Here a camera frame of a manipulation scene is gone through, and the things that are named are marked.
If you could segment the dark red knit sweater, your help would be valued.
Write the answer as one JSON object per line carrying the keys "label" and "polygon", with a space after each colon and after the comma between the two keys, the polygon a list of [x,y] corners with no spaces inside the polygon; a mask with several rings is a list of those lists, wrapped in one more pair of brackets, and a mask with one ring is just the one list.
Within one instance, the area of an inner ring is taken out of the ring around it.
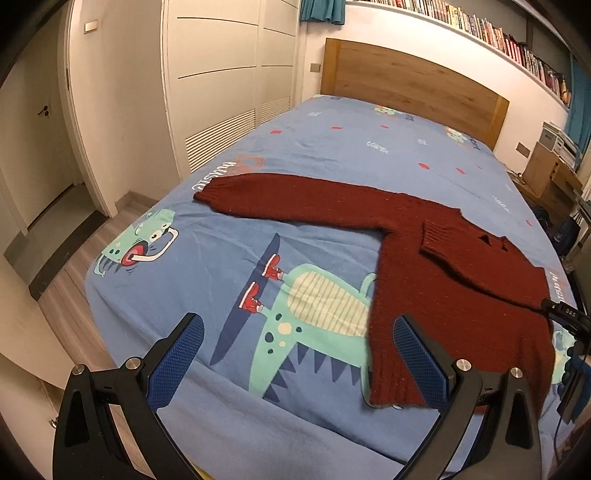
{"label": "dark red knit sweater", "polygon": [[541,310],[549,286],[508,239],[433,201],[303,176],[219,177],[194,198],[235,217],[382,233],[369,321],[373,405],[423,404],[393,342],[394,320],[408,314],[478,369],[521,369],[534,407],[543,407],[555,364]]}

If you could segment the blue dinosaur bed sheet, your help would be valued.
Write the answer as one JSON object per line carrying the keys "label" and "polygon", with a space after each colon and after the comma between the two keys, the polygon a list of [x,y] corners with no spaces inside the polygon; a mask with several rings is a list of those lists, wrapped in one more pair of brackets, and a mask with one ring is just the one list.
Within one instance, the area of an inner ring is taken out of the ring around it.
{"label": "blue dinosaur bed sheet", "polygon": [[193,201],[213,179],[248,172],[458,208],[542,267],[553,300],[573,301],[547,235],[485,144],[414,114],[315,96],[197,170],[86,278],[116,362],[145,354],[189,312],[204,321],[204,343],[159,415],[216,479],[390,479],[438,416],[363,399],[380,234],[233,218]]}

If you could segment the wooden bedside cabinet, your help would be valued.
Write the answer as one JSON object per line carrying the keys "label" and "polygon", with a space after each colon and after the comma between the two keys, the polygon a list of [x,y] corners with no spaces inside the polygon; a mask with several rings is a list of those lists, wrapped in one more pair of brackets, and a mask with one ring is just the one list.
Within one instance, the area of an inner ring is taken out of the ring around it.
{"label": "wooden bedside cabinet", "polygon": [[541,207],[558,225],[575,208],[582,183],[553,151],[537,142],[525,171],[513,179],[530,206]]}

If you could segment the white printer box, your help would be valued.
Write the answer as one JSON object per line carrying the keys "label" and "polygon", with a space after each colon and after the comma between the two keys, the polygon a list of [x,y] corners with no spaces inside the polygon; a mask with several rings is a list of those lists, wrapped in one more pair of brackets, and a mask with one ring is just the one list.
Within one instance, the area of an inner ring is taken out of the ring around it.
{"label": "white printer box", "polygon": [[576,162],[578,155],[577,146],[557,125],[544,122],[539,142],[565,162]]}

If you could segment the white door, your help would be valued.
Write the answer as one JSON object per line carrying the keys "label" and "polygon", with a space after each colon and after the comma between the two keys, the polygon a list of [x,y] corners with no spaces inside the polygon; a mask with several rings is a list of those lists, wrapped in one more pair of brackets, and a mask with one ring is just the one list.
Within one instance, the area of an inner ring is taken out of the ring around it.
{"label": "white door", "polygon": [[1,87],[1,190],[17,227],[28,227],[82,182],[60,96],[60,21],[33,37]]}

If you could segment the wooden headboard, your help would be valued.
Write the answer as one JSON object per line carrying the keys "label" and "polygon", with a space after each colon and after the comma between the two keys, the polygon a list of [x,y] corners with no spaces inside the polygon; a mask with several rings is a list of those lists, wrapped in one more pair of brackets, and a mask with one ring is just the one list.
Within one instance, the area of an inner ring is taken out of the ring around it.
{"label": "wooden headboard", "polygon": [[321,93],[419,115],[493,149],[510,102],[435,62],[368,43],[328,38]]}

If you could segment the row of books on shelf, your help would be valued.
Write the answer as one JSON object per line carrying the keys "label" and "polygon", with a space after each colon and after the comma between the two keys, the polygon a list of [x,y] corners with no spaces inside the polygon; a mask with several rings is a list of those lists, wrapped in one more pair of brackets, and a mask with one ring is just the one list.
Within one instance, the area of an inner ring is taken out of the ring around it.
{"label": "row of books on shelf", "polygon": [[388,1],[471,34],[504,53],[570,104],[570,53],[525,8],[511,1]]}

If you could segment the white wardrobe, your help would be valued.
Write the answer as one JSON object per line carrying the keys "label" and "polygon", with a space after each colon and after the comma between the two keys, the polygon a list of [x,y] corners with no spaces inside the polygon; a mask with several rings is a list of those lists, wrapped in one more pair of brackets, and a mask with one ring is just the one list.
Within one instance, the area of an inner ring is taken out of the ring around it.
{"label": "white wardrobe", "polygon": [[165,1],[164,104],[181,178],[294,105],[300,2]]}

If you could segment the teal curtain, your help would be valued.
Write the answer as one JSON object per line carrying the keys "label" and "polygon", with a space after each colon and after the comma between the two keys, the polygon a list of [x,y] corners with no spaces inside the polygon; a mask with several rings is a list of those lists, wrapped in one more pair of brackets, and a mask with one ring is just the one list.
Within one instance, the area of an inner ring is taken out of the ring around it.
{"label": "teal curtain", "polygon": [[346,21],[345,0],[301,1],[301,22],[319,22],[344,25]]}

